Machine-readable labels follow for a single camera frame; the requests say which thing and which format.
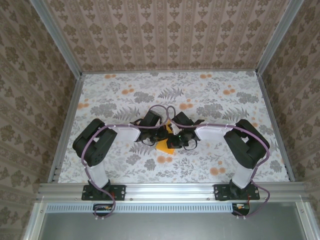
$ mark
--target patterned wallpaper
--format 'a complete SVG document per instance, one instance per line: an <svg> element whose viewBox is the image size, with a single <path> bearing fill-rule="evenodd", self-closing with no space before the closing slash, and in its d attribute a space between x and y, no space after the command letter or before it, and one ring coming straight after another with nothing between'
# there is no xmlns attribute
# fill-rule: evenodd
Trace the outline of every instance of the patterned wallpaper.
<svg viewBox="0 0 320 240"><path fill-rule="evenodd" d="M289 0L45 0L84 72L253 69Z"/></svg>
<svg viewBox="0 0 320 240"><path fill-rule="evenodd" d="M293 171L320 222L320 1L304 1L263 79Z"/></svg>
<svg viewBox="0 0 320 240"><path fill-rule="evenodd" d="M0 239L19 239L46 182L75 79L28 0L0 1Z"/></svg>

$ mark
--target wallpaper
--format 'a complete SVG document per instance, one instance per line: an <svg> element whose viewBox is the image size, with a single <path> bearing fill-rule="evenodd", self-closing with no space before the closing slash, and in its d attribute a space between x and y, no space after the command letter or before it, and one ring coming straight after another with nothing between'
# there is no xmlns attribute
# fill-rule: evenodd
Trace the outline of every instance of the wallpaper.
<svg viewBox="0 0 320 240"><path fill-rule="evenodd" d="M75 79L28 0L0 1L0 239L20 239Z"/></svg>
<svg viewBox="0 0 320 240"><path fill-rule="evenodd" d="M289 0L45 0L83 72L253 69Z"/></svg>
<svg viewBox="0 0 320 240"><path fill-rule="evenodd" d="M320 1L304 1L263 80L295 177L320 220Z"/></svg>
<svg viewBox="0 0 320 240"><path fill-rule="evenodd" d="M289 181L273 126L254 71L199 71L88 74L73 121L59 183L86 183L88 177L72 144L95 118L125 124L145 116L155 104L172 105L194 122L234 124L247 119L270 144L270 159L257 182ZM154 108L165 115L162 108ZM112 183L229 182L239 166L222 140L190 141L173 154L141 142L114 140L103 162Z"/></svg>

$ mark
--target enclosure floor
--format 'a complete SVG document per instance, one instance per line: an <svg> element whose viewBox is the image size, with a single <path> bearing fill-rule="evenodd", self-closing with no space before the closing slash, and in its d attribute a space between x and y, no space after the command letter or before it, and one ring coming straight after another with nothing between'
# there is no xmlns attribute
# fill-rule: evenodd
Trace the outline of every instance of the enclosure floor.
<svg viewBox="0 0 320 240"><path fill-rule="evenodd" d="M258 182L289 181L276 136L254 71L206 71L88 74L68 141L59 183L88 178L72 143L95 118L123 124L143 118L155 104L173 105L193 121L233 124L249 120L270 143L270 159L255 176ZM155 109L165 116L165 112ZM228 182L238 163L225 142L200 141L194 150L173 155L136 142L114 142L104 160L113 183Z"/></svg>

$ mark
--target table surface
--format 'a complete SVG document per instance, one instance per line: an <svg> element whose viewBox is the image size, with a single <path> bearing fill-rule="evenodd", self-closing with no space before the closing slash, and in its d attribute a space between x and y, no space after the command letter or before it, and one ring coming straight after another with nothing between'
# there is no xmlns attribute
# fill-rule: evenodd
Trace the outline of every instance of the table surface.
<svg viewBox="0 0 320 240"><path fill-rule="evenodd" d="M155 104L173 105L193 121L233 124L247 119L270 143L270 159L258 182L289 181L266 104L254 71L88 74L73 121L59 183L88 178L72 143L95 118L123 124L143 118ZM165 116L159 108L155 111ZM114 142L104 160L112 183L228 182L238 163L225 142L199 141L194 150L173 155L141 142Z"/></svg>

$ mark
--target gray leaf pattern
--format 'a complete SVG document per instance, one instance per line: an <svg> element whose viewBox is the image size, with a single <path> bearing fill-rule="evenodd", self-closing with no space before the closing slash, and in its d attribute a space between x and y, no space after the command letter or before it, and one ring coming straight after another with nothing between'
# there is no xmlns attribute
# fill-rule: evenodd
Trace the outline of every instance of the gray leaf pattern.
<svg viewBox="0 0 320 240"><path fill-rule="evenodd" d="M255 180L288 181L255 72L118 73L83 77L60 183L87 182L72 143L93 119L100 118L106 124L128 124L143 118L155 104L172 105L177 113L183 111L193 121L233 124L240 119L249 120L268 140L271 152L270 160L258 169ZM163 109L154 110L165 117ZM5 129L2 135L9 139L12 134ZM155 145L115 139L103 165L113 183L228 182L237 168L224 141L199 141L194 150L176 149L174 154L167 154Z"/></svg>

